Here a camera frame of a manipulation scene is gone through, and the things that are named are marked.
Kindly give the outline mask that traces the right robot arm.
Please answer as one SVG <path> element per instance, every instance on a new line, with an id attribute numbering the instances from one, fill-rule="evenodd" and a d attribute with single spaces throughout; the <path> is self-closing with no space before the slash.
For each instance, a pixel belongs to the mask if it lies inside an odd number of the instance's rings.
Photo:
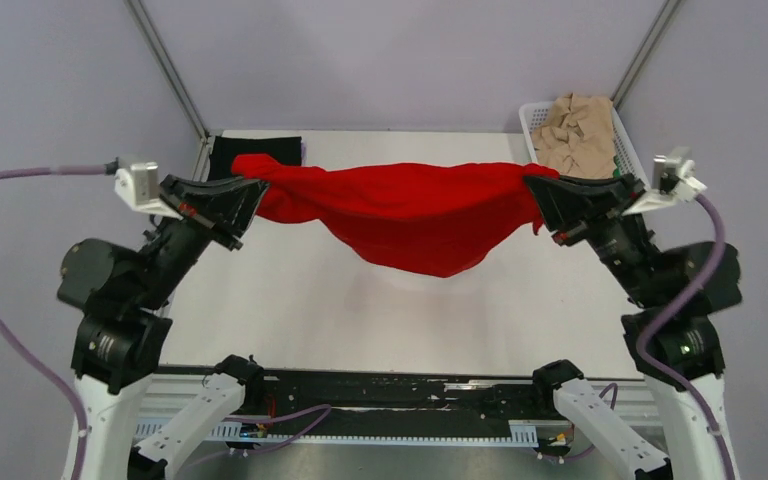
<path id="1" fill-rule="evenodd" d="M 655 448 L 597 394 L 570 361 L 533 373 L 531 403 L 562 416 L 625 479 L 735 479 L 724 408 L 725 362 L 711 315 L 740 303 L 740 266 L 723 221 L 692 174 L 665 174 L 653 188 L 632 175 L 610 180 L 529 177 L 553 241 L 587 243 L 637 307 L 624 340 L 652 395 L 667 447 Z M 643 214 L 700 204 L 714 239 L 662 251 Z"/>

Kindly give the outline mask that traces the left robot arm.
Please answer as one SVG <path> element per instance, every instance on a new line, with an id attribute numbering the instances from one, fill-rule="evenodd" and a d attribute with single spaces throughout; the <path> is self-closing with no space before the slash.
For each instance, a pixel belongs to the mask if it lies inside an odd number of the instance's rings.
<path id="1" fill-rule="evenodd" d="M 132 250 L 90 238 L 65 255 L 57 296 L 83 315 L 71 360 L 83 409 L 69 451 L 81 478 L 172 479 L 227 416 L 264 405 L 263 368 L 231 355 L 164 427 L 142 441 L 134 438 L 172 327 L 161 308 L 209 245 L 241 247 L 267 188 L 243 177 L 157 181 L 122 171 L 115 180 L 118 196 L 159 218 L 146 244 Z"/>

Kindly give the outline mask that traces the red t shirt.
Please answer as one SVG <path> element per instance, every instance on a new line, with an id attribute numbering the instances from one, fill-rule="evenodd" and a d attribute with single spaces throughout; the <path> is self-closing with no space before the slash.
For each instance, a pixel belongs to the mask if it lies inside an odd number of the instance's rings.
<path id="1" fill-rule="evenodd" d="M 260 217 L 281 224 L 321 222 L 363 260 L 448 278 L 478 265 L 524 225 L 543 217 L 528 177 L 559 178 L 534 163 L 417 163 L 343 170 L 288 166 L 242 154 L 232 174 L 267 183 Z"/>

